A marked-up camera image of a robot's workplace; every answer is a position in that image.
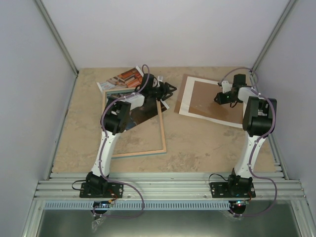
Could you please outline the wooden teal picture frame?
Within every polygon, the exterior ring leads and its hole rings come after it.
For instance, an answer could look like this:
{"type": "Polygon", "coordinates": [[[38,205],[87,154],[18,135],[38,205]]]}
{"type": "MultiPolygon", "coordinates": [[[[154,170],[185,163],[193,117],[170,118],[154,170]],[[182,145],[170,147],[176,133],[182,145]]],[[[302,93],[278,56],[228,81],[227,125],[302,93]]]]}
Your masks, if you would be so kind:
{"type": "Polygon", "coordinates": [[[141,107],[131,106],[130,117],[125,130],[125,135],[118,140],[113,158],[129,158],[137,156],[149,156],[166,153],[166,141],[163,127],[162,112],[169,109],[163,101],[155,98],[147,98],[141,107]],[[140,132],[140,135],[146,135],[146,131],[150,135],[155,135],[154,148],[149,145],[123,148],[127,144],[127,137],[132,132],[140,132]]]}

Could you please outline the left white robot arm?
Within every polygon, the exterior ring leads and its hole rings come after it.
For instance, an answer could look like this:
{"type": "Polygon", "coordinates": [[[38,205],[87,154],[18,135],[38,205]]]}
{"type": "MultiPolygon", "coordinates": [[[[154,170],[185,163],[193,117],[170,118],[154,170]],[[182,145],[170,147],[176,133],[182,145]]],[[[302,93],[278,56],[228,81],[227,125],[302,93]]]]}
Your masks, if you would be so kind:
{"type": "Polygon", "coordinates": [[[173,95],[177,87],[162,82],[152,74],[144,74],[143,81],[133,92],[119,96],[110,96],[103,110],[101,124],[101,142],[96,161],[82,181],[79,189],[81,198],[122,197],[123,183],[109,181],[110,164],[118,138],[127,131],[133,121],[131,115],[144,108],[149,102],[156,104],[173,95]]]}

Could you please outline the clear acrylic sheet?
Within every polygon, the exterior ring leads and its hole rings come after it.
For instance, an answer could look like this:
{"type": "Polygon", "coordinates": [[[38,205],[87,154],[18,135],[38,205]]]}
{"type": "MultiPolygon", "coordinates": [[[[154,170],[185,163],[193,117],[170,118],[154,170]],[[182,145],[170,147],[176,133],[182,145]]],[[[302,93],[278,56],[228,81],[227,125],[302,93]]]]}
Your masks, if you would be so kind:
{"type": "Polygon", "coordinates": [[[243,104],[237,103],[233,108],[230,107],[230,104],[219,105],[215,102],[207,103],[205,105],[197,104],[191,107],[189,112],[207,118],[241,123],[243,116],[243,104]]]}

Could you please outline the cat and books photo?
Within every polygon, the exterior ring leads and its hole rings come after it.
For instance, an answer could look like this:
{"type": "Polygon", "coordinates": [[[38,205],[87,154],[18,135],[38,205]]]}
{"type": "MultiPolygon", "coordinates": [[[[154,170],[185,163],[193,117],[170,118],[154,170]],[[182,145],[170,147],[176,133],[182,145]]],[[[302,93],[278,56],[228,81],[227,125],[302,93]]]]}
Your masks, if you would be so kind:
{"type": "Polygon", "coordinates": [[[126,130],[131,106],[141,107],[145,99],[152,97],[150,90],[154,77],[135,67],[105,82],[97,83],[99,89],[107,94],[105,115],[100,119],[104,131],[115,135],[126,130]]]}

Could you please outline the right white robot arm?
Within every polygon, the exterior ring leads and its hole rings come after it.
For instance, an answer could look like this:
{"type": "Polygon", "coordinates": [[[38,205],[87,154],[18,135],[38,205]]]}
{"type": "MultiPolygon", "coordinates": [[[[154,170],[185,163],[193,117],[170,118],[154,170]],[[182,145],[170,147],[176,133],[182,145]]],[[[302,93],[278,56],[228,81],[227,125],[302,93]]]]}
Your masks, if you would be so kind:
{"type": "Polygon", "coordinates": [[[268,99],[246,84],[246,75],[234,75],[233,83],[225,79],[219,83],[219,92],[214,101],[220,105],[237,103],[245,105],[242,129],[246,140],[241,158],[224,182],[210,182],[213,198],[254,198],[254,164],[266,138],[273,132],[276,123],[277,101],[268,99]]]}

